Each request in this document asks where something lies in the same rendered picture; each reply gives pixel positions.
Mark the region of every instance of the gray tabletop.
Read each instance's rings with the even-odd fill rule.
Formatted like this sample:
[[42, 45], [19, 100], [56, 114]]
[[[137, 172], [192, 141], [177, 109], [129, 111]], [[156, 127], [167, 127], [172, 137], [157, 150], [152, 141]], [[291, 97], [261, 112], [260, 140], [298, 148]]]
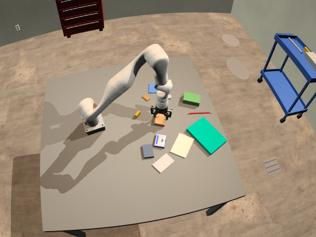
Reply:
[[[102, 112], [106, 130], [85, 133], [79, 102], [91, 97], [98, 104], [107, 82], [126, 65], [47, 81], [40, 152], [43, 231], [143, 223], [246, 195], [229, 141], [212, 155], [196, 140], [186, 158], [169, 152], [179, 133], [191, 137], [186, 129], [201, 117], [227, 138], [189, 56], [169, 59], [173, 112], [165, 127], [155, 125], [150, 113], [156, 104], [156, 94], [148, 93], [154, 70], [145, 64], [133, 86]], [[201, 95], [199, 107], [182, 103], [185, 91]], [[208, 111], [213, 114], [186, 114]], [[165, 148], [154, 147], [155, 157], [144, 159], [142, 145], [154, 144], [157, 133], [167, 135]], [[159, 173], [152, 165], [166, 153], [174, 163]]]

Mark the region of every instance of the round floor disc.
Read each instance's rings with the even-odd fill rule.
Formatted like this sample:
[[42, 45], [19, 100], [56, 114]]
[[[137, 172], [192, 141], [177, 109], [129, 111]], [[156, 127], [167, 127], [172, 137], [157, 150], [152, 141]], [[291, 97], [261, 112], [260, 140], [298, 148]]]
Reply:
[[231, 71], [231, 73], [235, 77], [237, 77], [241, 80], [249, 79], [250, 72], [249, 72], [247, 66], [239, 59], [237, 59], [235, 57], [229, 57], [226, 59], [226, 65], [227, 65], [227, 68], [229, 69], [229, 71]]
[[225, 43], [227, 43], [227, 44], [229, 44], [231, 46], [235, 46], [236, 47], [236, 46], [240, 45], [239, 40], [235, 36], [232, 36], [232, 35], [229, 35], [229, 34], [223, 34], [222, 35], [222, 40]]

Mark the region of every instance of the drawer handle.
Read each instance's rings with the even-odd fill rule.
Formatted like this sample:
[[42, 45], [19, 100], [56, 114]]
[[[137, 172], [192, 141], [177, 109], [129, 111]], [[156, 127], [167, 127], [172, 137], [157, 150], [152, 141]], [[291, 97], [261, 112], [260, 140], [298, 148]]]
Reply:
[[[84, 15], [84, 16], [90, 16], [90, 15], [95, 15], [95, 14], [98, 14], [98, 13], [92, 13], [92, 14], [88, 14], [88, 15]], [[78, 18], [78, 17], [83, 17], [83, 16], [72, 17], [72, 18], [66, 19], [65, 21], [71, 20], [71, 19], [75, 19], [75, 18]]]
[[77, 26], [84, 26], [84, 25], [93, 24], [93, 23], [97, 23], [97, 22], [99, 22], [99, 21], [90, 22], [90, 23], [86, 23], [86, 24], [81, 24], [81, 25], [77, 25]]
[[71, 11], [71, 10], [75, 10], [75, 9], [79, 9], [79, 8], [83, 8], [83, 7], [87, 7], [87, 6], [81, 6], [81, 7], [76, 7], [76, 8], [72, 8], [72, 9], [68, 9], [68, 10], [64, 10], [64, 11]]

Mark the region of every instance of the gray rod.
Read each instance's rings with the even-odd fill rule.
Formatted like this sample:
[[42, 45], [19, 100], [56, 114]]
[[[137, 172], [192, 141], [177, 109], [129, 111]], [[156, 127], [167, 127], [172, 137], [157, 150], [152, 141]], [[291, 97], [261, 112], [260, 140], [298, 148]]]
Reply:
[[298, 49], [298, 51], [300, 51], [300, 53], [303, 53], [302, 50], [300, 50], [300, 48], [296, 45], [296, 43], [293, 42], [293, 40], [291, 40], [290, 37], [288, 39], [292, 42], [292, 44], [294, 44], [294, 46]]

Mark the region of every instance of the red pencil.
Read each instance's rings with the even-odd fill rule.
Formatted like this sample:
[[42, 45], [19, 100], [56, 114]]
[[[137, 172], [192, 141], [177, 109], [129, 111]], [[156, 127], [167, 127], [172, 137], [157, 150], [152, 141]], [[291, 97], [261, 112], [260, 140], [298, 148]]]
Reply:
[[194, 115], [194, 114], [211, 114], [212, 112], [199, 112], [199, 113], [187, 113], [188, 115]]

